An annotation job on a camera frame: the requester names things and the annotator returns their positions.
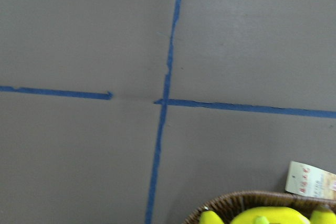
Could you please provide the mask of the brown wicker basket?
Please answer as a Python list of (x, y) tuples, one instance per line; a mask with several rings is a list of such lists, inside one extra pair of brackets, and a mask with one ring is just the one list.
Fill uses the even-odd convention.
[(201, 213), (209, 209), (216, 212), (224, 223), (230, 223), (238, 214), (254, 207), (290, 207), (305, 217), (310, 217), (312, 211), (319, 205), (328, 206), (335, 211), (335, 200), (259, 190), (237, 191), (203, 203), (183, 222), (198, 223)]

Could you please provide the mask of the paper price tag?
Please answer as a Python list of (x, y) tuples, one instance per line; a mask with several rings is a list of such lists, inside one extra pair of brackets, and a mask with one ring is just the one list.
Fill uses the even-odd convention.
[(285, 191), (305, 197), (335, 200), (335, 174), (291, 161)]

